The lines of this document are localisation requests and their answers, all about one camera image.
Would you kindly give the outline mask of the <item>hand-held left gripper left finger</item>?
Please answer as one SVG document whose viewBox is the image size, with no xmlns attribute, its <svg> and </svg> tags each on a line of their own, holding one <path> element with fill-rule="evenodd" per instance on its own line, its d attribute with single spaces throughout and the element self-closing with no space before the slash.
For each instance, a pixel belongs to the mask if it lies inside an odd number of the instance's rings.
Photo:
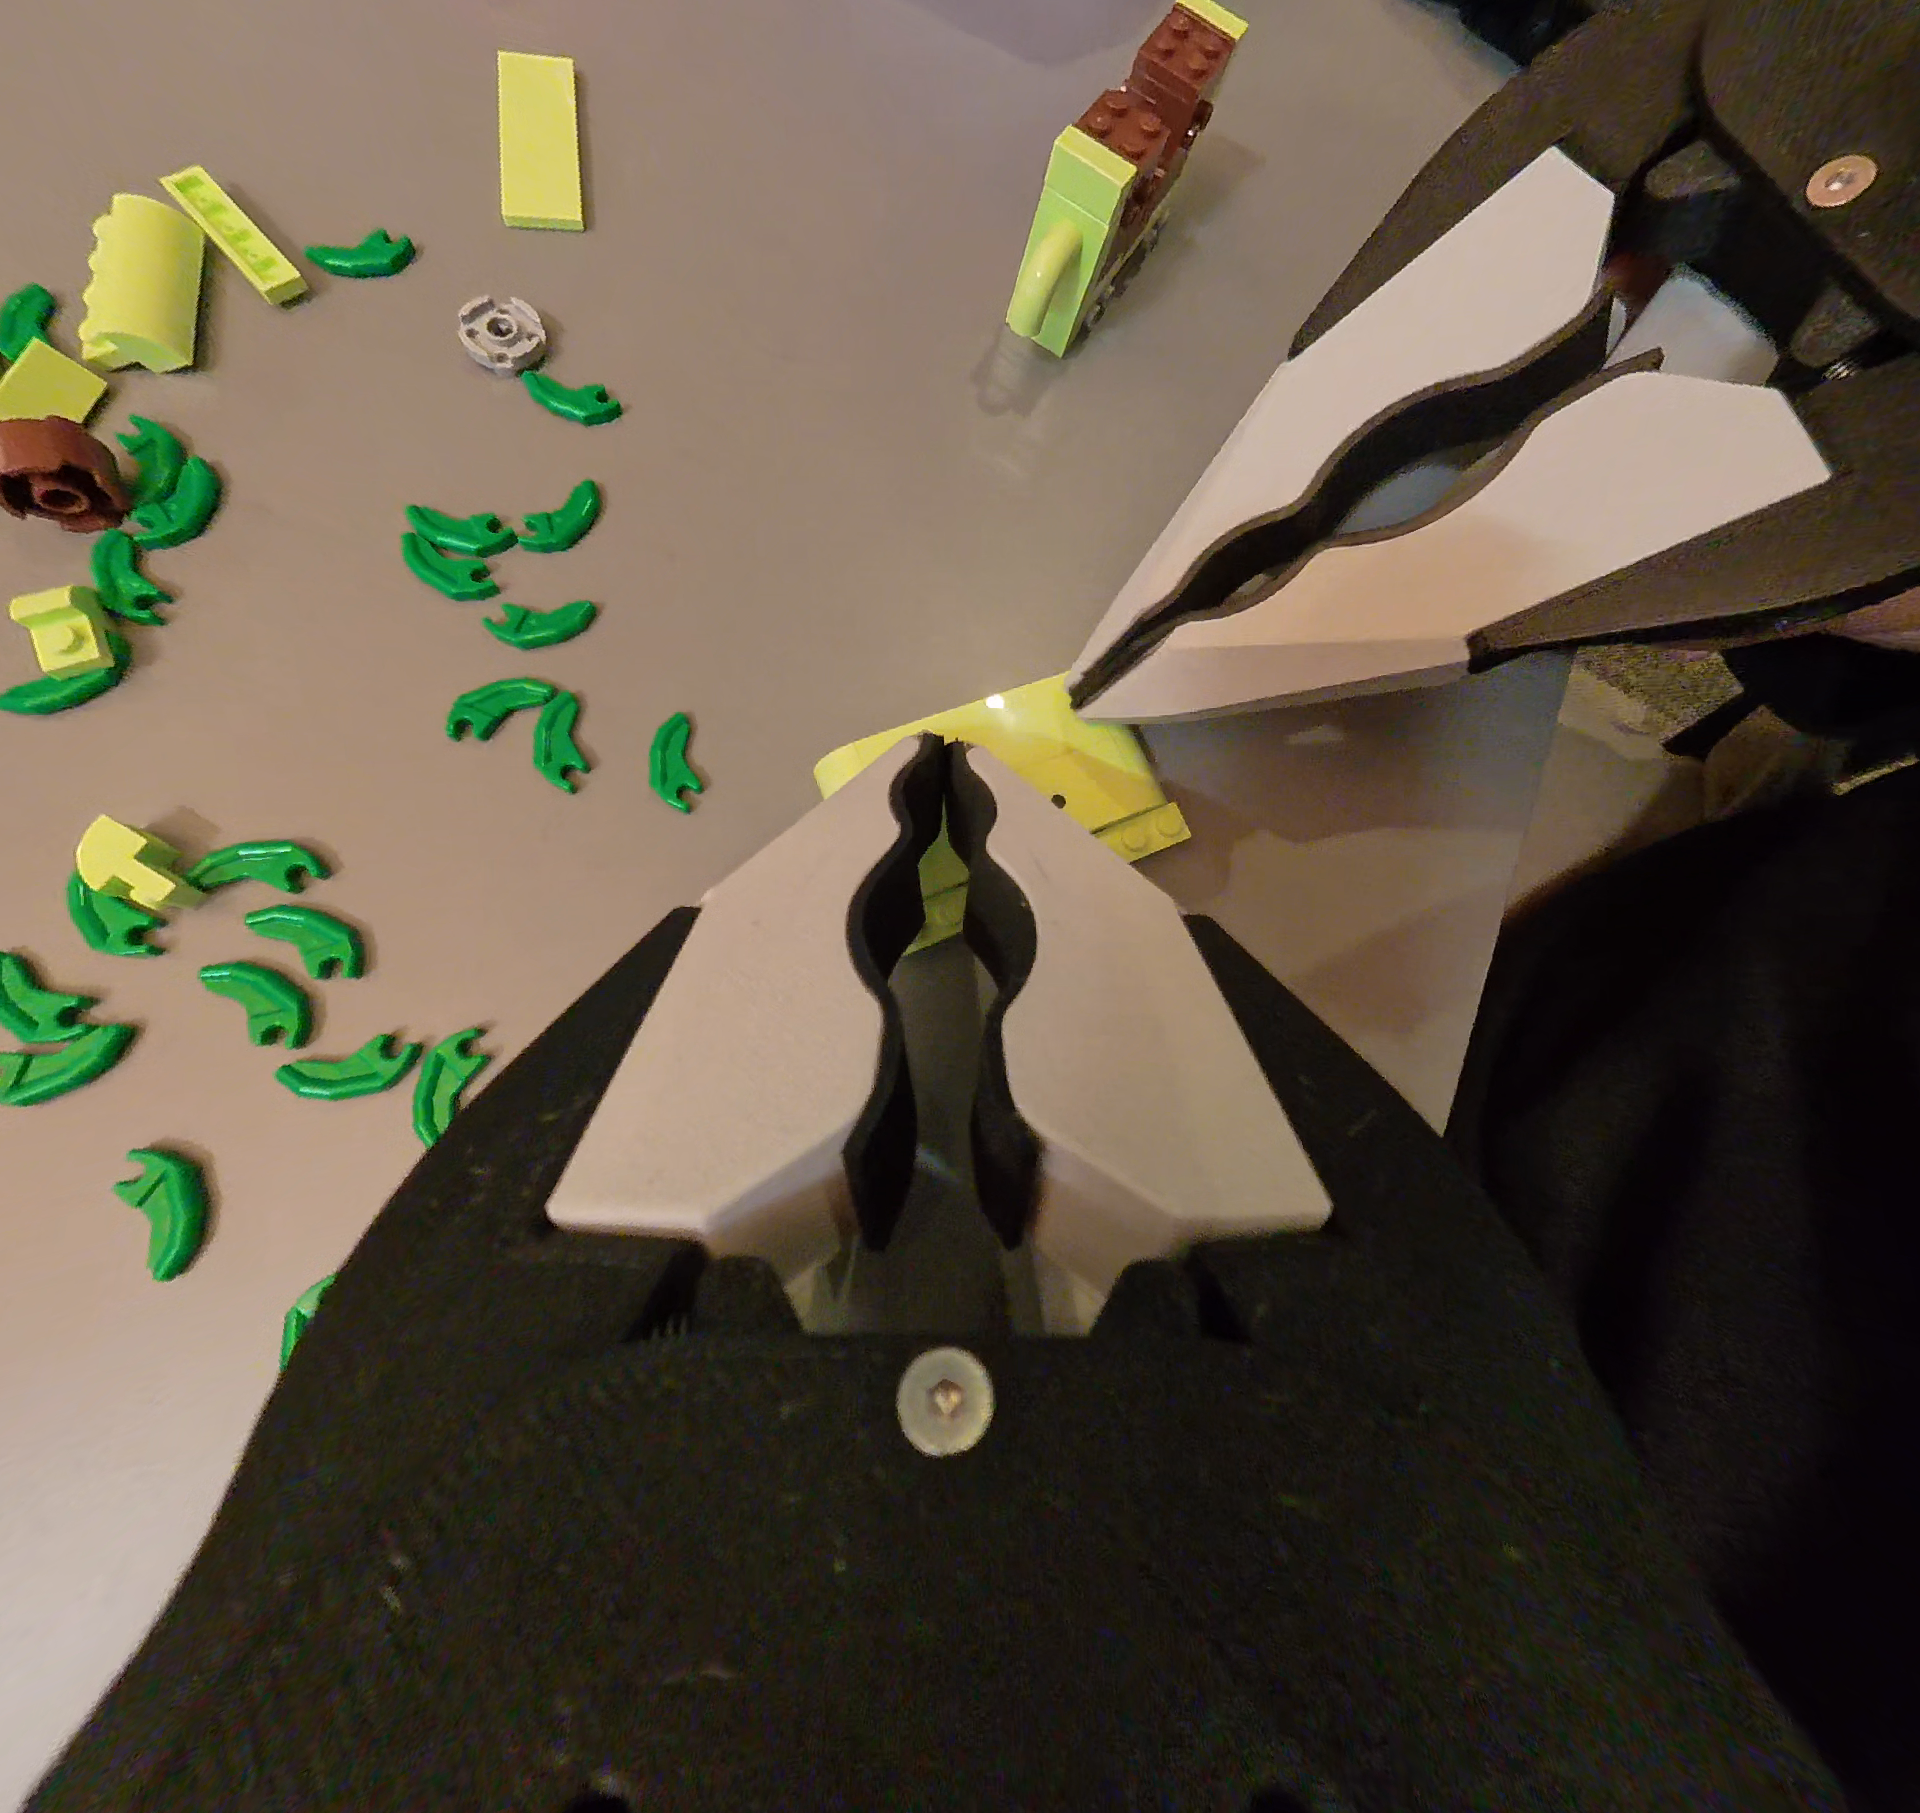
<svg viewBox="0 0 1920 1813">
<path fill-rule="evenodd" d="M 681 1235 L 782 1279 L 891 1246 L 918 1147 L 891 978 L 923 926 L 946 774 L 942 739 L 907 737 L 708 891 L 555 1224 Z"/>
</svg>

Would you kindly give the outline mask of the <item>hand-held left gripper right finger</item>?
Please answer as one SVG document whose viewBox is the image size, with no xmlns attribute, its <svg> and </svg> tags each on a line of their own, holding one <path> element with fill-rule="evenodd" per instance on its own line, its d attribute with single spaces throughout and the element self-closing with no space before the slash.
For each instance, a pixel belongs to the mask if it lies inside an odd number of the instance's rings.
<svg viewBox="0 0 1920 1813">
<path fill-rule="evenodd" d="M 989 750 L 954 745 L 948 780 L 995 988 L 975 1189 L 1036 1326 L 1087 1330 L 1135 1261 L 1320 1229 L 1330 1199 L 1171 899 Z"/>
</svg>

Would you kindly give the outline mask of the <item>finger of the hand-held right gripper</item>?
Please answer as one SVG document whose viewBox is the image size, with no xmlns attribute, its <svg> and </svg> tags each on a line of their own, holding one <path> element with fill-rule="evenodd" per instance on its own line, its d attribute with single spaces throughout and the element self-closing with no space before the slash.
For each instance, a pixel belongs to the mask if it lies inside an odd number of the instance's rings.
<svg viewBox="0 0 1920 1813">
<path fill-rule="evenodd" d="M 1551 148 L 1429 243 L 1320 339 L 1282 361 L 1095 627 L 1070 676 L 1075 705 L 1111 687 L 1189 612 L 1282 566 L 1251 533 L 1315 544 L 1384 476 L 1485 435 L 1445 424 L 1522 367 L 1522 413 L 1592 373 L 1609 300 L 1596 291 L 1617 196 Z"/>
<path fill-rule="evenodd" d="M 1661 373 L 1579 384 L 1424 516 L 1303 561 L 1248 611 L 1182 620 L 1095 720 L 1164 723 L 1434 686 L 1468 639 L 1830 479 L 1789 399 Z"/>
</svg>

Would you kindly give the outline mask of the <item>grey round plate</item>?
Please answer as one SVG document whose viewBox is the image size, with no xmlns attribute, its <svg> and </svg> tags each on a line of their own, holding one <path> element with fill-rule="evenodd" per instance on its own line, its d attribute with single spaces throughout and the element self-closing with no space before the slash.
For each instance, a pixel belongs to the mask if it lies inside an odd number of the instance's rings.
<svg viewBox="0 0 1920 1813">
<path fill-rule="evenodd" d="M 476 297 L 459 308 L 456 328 L 468 357 L 493 376 L 540 369 L 547 359 L 545 322 L 519 297 Z"/>
</svg>

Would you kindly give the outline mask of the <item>brown and lime trunk build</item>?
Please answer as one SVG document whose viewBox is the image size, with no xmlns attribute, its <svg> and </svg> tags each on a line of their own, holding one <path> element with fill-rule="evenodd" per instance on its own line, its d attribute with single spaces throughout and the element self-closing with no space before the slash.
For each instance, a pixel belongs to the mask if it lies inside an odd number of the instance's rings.
<svg viewBox="0 0 1920 1813">
<path fill-rule="evenodd" d="M 1158 243 L 1245 20 L 1217 0 L 1175 0 L 1127 80 L 1053 142 L 1008 306 L 1008 328 L 1065 356 Z"/>
</svg>

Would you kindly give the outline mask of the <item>narrow lime studded plate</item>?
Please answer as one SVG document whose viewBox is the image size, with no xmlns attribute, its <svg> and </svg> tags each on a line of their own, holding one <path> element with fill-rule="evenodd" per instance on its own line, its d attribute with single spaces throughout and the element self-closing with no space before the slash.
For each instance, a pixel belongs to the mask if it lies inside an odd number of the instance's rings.
<svg viewBox="0 0 1920 1813">
<path fill-rule="evenodd" d="M 288 308 L 307 297 L 309 287 L 298 266 L 269 241 L 205 167 L 182 167 L 164 175 L 158 186 L 271 308 Z"/>
</svg>

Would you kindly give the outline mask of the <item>lime rounded corner piece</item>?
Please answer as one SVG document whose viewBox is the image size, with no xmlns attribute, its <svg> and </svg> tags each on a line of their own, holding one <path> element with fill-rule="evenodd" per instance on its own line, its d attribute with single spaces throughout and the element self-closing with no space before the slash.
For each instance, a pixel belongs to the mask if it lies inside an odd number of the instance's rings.
<svg viewBox="0 0 1920 1813">
<path fill-rule="evenodd" d="M 164 912 L 205 899 L 182 872 L 179 858 L 179 851 L 155 833 L 102 814 L 85 827 L 75 869 L 93 893 Z"/>
</svg>

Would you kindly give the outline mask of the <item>brown stump piece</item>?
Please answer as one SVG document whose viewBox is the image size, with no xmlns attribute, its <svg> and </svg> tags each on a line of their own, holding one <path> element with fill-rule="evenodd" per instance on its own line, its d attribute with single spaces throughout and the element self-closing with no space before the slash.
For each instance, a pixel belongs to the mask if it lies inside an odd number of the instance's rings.
<svg viewBox="0 0 1920 1813">
<path fill-rule="evenodd" d="M 61 415 L 3 422 L 3 505 L 14 519 L 46 519 L 93 534 L 129 509 L 118 458 Z"/>
</svg>

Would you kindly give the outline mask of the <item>small lime stud piece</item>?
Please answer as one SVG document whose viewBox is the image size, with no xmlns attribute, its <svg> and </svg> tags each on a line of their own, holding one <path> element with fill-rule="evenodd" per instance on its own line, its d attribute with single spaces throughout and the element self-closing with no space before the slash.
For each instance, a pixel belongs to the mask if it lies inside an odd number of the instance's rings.
<svg viewBox="0 0 1920 1813">
<path fill-rule="evenodd" d="M 75 682 L 115 664 L 109 615 L 87 586 L 14 596 L 8 618 L 28 633 L 46 680 Z"/>
</svg>

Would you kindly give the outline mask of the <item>person's black clothing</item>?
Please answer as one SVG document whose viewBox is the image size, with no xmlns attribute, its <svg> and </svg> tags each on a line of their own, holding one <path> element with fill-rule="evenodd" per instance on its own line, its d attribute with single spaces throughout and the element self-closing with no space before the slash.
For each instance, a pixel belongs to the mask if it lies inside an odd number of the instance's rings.
<svg viewBox="0 0 1920 1813">
<path fill-rule="evenodd" d="M 1846 1800 L 1916 1810 L 1916 768 L 1532 905 L 1451 1139 Z"/>
</svg>

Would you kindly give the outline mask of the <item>small lime square tile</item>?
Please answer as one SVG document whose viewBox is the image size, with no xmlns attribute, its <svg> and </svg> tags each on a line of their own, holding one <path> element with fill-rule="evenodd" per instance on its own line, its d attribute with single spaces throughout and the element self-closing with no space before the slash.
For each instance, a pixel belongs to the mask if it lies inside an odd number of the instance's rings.
<svg viewBox="0 0 1920 1813">
<path fill-rule="evenodd" d="M 0 381 L 0 421 L 66 421 L 85 424 L 109 382 L 82 361 L 33 336 Z"/>
</svg>

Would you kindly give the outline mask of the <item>large lime half-round brick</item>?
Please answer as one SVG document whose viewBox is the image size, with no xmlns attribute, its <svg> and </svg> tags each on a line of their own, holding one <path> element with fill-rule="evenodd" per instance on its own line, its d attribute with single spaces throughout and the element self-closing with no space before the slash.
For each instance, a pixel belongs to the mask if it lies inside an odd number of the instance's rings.
<svg viewBox="0 0 1920 1813">
<path fill-rule="evenodd" d="M 80 325 L 99 369 L 170 375 L 197 359 L 205 235 L 176 205 L 118 192 L 94 226 Z"/>
</svg>

